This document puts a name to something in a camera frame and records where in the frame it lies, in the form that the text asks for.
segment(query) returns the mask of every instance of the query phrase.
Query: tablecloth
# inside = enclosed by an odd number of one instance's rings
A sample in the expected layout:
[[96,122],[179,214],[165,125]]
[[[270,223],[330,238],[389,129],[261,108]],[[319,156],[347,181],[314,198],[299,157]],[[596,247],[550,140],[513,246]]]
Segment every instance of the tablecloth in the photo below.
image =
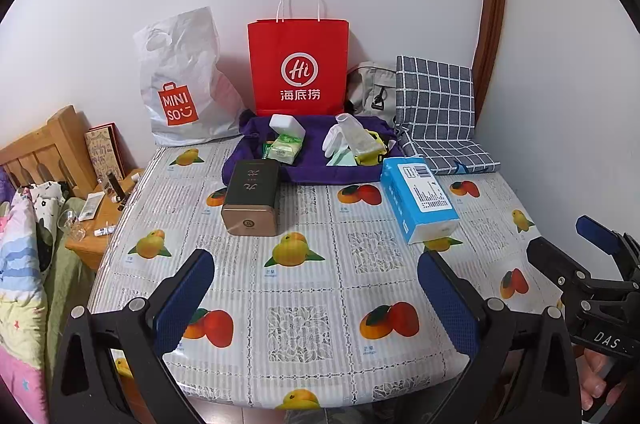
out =
[[[164,356],[190,396],[336,407],[459,374],[468,359],[453,349],[418,284],[424,246],[405,244],[380,185],[282,184],[280,234],[232,236],[220,217],[220,171],[237,142],[198,145],[187,156],[184,147],[158,150],[113,234],[89,309],[110,311],[148,296],[195,248],[205,248],[216,264],[212,286],[178,348]],[[452,269],[485,298],[507,298],[511,309],[555,305],[560,291],[526,259],[540,233],[500,174],[438,180],[461,218],[438,244]],[[153,245],[137,245],[150,236],[156,239],[147,243],[162,240],[157,255]],[[286,261],[283,255],[294,263],[304,256],[295,266],[270,264]],[[375,309],[376,324],[367,325]]]

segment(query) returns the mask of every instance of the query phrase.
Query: gray plaid cushion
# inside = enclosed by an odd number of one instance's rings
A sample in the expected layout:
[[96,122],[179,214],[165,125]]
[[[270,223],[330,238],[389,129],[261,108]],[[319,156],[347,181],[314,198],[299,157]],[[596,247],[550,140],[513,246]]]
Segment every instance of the gray plaid cushion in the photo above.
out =
[[396,62],[396,130],[407,156],[440,175],[487,173],[500,162],[471,140],[476,123],[471,70],[416,57]]

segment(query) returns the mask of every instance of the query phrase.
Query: wooden bed headboard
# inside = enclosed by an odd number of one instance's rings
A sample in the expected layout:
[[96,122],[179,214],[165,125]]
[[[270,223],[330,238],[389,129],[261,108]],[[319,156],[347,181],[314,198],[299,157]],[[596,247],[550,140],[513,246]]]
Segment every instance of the wooden bed headboard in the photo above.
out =
[[73,106],[62,108],[46,125],[0,149],[0,165],[15,187],[65,181],[76,197],[86,198],[98,183]]

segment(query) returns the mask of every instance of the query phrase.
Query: tissue box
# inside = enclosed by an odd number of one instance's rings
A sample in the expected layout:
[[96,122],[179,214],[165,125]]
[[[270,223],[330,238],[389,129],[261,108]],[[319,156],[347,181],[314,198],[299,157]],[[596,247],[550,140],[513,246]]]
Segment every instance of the tissue box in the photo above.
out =
[[444,238],[460,224],[458,213],[423,158],[386,158],[380,184],[407,243]]

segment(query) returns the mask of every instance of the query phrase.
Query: black clamp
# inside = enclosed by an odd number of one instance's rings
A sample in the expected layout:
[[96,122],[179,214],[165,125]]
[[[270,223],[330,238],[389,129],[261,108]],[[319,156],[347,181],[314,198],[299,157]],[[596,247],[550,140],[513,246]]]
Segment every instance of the black clamp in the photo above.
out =
[[158,424],[204,424],[162,362],[173,351],[214,276],[211,254],[196,249],[178,272],[119,311],[71,312],[50,393],[52,424],[138,424],[111,349],[123,350],[140,394]]
[[470,359],[430,424],[475,423],[514,350],[522,351],[520,365],[492,422],[581,422],[571,340],[556,307],[526,314],[501,299],[482,299],[435,251],[421,255],[418,281],[456,350]]
[[562,291],[564,317],[571,340],[614,359],[605,377],[605,393],[594,399],[585,421],[600,409],[606,395],[629,375],[629,385],[601,420],[603,423],[627,422],[625,416],[638,414],[640,401],[640,247],[628,234],[620,235],[588,216],[576,223],[578,234],[611,255],[622,281],[593,279],[587,269],[543,237],[527,247],[529,263]]

